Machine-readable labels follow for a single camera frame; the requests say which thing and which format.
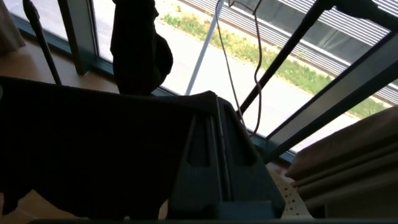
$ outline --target hanging cord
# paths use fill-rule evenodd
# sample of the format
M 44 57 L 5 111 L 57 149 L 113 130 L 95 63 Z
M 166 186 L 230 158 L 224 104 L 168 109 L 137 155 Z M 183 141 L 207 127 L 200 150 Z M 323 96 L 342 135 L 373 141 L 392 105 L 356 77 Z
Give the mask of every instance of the hanging cord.
M 221 1 L 222 1 L 222 0 L 218 0 L 218 2 L 217 2 L 217 4 L 216 4 L 216 9 L 215 9 L 215 13 L 216 13 L 215 16 L 216 16 L 216 21 L 217 21 L 218 35 L 219 35 L 219 37 L 220 37 L 221 47 L 223 48 L 223 52 L 224 52 L 224 56 L 225 56 L 225 61 L 226 61 L 226 66 L 227 66 L 227 69 L 228 69 L 229 80 L 230 80 L 230 82 L 231 82 L 231 87 L 232 87 L 232 91 L 233 91 L 233 94 L 234 94 L 236 106 L 238 107 L 238 113 L 239 113 L 240 119 L 241 119 L 241 121 L 242 121 L 242 123 L 243 123 L 243 126 L 247 129 L 247 126 L 246 126 L 246 124 L 245 124 L 245 122 L 244 122 L 244 119 L 243 119 L 243 114 L 242 114 L 242 111 L 241 111 L 241 107 L 240 107 L 239 102 L 238 102 L 238 97 L 236 96 L 236 90 L 235 90 L 235 85 L 234 85 L 234 82 L 233 82 L 233 79 L 232 79 L 231 69 L 230 69 L 230 67 L 229 67 L 228 56 L 227 56 L 226 51 L 225 51 L 224 42 L 223 42 L 223 37 L 222 37 L 222 35 L 221 35 L 220 24 L 219 24 L 219 22 L 218 22 L 217 6 L 218 6 L 218 4 L 220 4 Z M 262 64 L 261 36 L 260 36 L 259 24 L 258 24 L 257 13 L 256 13 L 257 8 L 258 8 L 258 5 L 260 4 L 260 2 L 261 2 L 261 1 L 259 1 L 259 3 L 257 4 L 255 10 L 252 10 L 249 6 L 243 4 L 243 3 L 239 2 L 239 1 L 233 1 L 232 4 L 229 5 L 229 7 L 231 7 L 231 6 L 233 6 L 234 3 L 240 4 L 240 5 L 242 5 L 243 7 L 245 7 L 246 9 L 252 11 L 252 14 L 253 14 L 253 16 L 254 16 L 254 22 L 256 23 L 257 42 L 258 42 L 258 46 L 259 46 L 259 63 L 258 63 L 258 65 L 257 65 L 256 71 L 254 72 L 254 82 L 256 83 L 256 87 L 257 87 L 257 90 L 258 90 L 258 92 L 259 92 L 259 109 L 258 109 L 256 127 L 254 128 L 254 130 L 253 130 L 253 132 L 250 134 L 250 136 L 256 135 L 256 133 L 257 133 L 257 131 L 258 131 L 258 129 L 259 129 L 260 121 L 261 121 L 261 112 L 262 112 L 262 111 L 261 111 L 261 107 L 262 107 L 262 103 L 261 103 L 261 102 L 262 102 L 261 85 L 260 85 L 260 83 L 259 83 L 258 80 L 257 80 L 257 74 L 258 74 L 258 71 L 260 70 L 261 64 Z

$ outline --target pavement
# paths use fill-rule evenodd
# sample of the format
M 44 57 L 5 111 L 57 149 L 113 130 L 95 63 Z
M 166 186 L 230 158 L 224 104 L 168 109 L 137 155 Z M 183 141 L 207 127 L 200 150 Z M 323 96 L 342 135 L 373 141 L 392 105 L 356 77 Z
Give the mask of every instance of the pavement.
M 4 0 L 4 2 L 12 13 L 26 18 L 22 9 L 22 1 Z M 39 11 L 43 27 L 66 39 L 67 35 L 62 25 L 63 22 L 57 1 L 32 0 L 32 2 Z M 114 4 L 111 0 L 93 0 L 93 2 L 99 51 L 103 58 L 111 61 L 112 55 L 109 51 L 109 46 L 111 43 Z M 156 29 L 160 35 L 167 39 L 174 55 L 172 72 L 163 86 L 178 94 L 185 94 L 203 42 L 162 23 L 160 19 L 156 21 Z M 229 57 L 228 60 L 237 98 L 239 104 L 241 104 L 254 87 L 255 67 L 233 57 Z M 206 55 L 201 64 L 192 94 L 207 90 L 215 92 L 218 96 L 228 100 L 237 108 L 223 52 L 213 46 L 209 46 L 206 50 Z M 258 133 L 262 136 L 267 136 L 311 97 L 312 95 L 309 95 L 296 86 L 276 77 L 271 78 L 262 91 L 262 116 Z M 258 98 L 244 114 L 244 121 L 250 129 L 254 129 L 256 125 L 257 109 Z M 357 122 L 357 120 L 343 114 L 300 142 L 292 150 L 297 152 L 319 139 Z

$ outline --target metal pole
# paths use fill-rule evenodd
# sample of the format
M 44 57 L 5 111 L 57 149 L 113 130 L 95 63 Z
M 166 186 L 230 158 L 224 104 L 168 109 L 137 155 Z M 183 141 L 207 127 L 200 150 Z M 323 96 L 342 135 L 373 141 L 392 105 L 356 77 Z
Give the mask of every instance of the metal pole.
M 207 47 L 208 47 L 208 45 L 210 43 L 211 36 L 214 33 L 214 29 L 215 29 L 215 27 L 217 25 L 217 20 L 220 17 L 221 10 L 222 10 L 223 6 L 224 6 L 224 1 L 223 0 L 218 1 L 216 12 L 214 13 L 213 20 L 211 21 L 209 30 L 207 32 L 206 39 L 205 39 L 205 41 L 203 43 L 203 46 L 201 48 L 201 51 L 200 51 L 200 54 L 199 54 L 199 57 L 198 57 L 198 60 L 197 60 L 197 64 L 195 65 L 195 68 L 193 69 L 191 80 L 189 81 L 188 88 L 187 88 L 187 90 L 185 92 L 185 95 L 191 94 L 191 91 L 192 91 L 192 88 L 193 88 L 193 84 L 195 83 L 195 81 L 197 79 L 201 62 L 203 61 L 203 58 L 205 57 L 206 49 L 207 49 Z

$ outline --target black pole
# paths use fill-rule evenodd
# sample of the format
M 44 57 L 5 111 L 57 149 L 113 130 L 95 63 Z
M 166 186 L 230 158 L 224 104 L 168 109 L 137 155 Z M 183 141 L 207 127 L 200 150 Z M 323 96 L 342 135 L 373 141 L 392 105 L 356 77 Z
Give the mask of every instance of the black pole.
M 23 0 L 23 5 L 26 17 L 28 18 L 30 25 L 33 28 L 33 31 L 36 34 L 37 41 L 39 42 L 40 47 L 43 50 L 44 57 L 50 67 L 50 71 L 54 78 L 55 84 L 62 85 L 57 68 L 55 67 L 54 60 L 51 56 L 49 45 L 47 44 L 47 41 L 45 40 L 44 37 L 43 27 L 40 23 L 39 13 L 37 12 L 36 7 L 33 5 L 33 3 L 30 0 Z
M 326 0 L 317 0 L 314 5 L 307 12 L 303 21 L 300 23 L 299 27 L 284 45 L 282 50 L 280 50 L 279 54 L 276 56 L 274 61 L 271 63 L 269 68 L 263 74 L 261 79 L 259 80 L 261 89 L 267 84 L 267 82 L 271 79 L 271 77 L 275 74 L 278 68 L 282 65 L 285 59 L 289 56 L 289 54 L 293 51 L 294 47 L 300 42 L 301 38 L 307 33 L 307 31 L 311 28 L 312 25 L 318 20 L 318 18 L 322 15 L 325 10 L 330 10 L 333 7 L 331 1 Z M 245 99 L 245 101 L 241 105 L 242 114 L 249 108 L 250 104 L 256 99 L 259 94 L 258 88 L 254 87 L 250 92 L 249 96 Z

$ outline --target perforated panel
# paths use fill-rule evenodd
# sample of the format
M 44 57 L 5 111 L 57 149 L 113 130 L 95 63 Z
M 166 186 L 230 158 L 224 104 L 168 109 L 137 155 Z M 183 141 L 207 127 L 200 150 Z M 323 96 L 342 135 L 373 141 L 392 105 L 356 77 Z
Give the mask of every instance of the perforated panel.
M 299 193 L 274 171 L 268 171 L 286 202 L 281 219 L 313 219 Z

